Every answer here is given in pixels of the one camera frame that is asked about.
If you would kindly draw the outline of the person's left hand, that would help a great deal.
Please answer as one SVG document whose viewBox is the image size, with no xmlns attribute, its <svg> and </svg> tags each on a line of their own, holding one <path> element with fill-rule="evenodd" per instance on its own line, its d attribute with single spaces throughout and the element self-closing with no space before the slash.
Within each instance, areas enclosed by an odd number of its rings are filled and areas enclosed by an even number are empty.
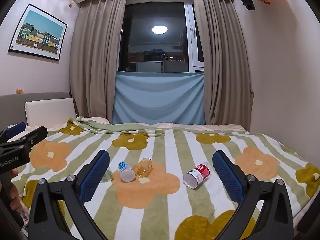
<svg viewBox="0 0 320 240">
<path fill-rule="evenodd" d="M 10 171 L 11 179 L 18 176 L 19 172 L 17 169 L 13 169 Z M 16 188 L 16 186 L 10 181 L 10 207 L 12 210 L 15 210 L 17 213 L 20 213 L 22 211 L 22 202 L 19 196 L 19 192 Z"/>
</svg>

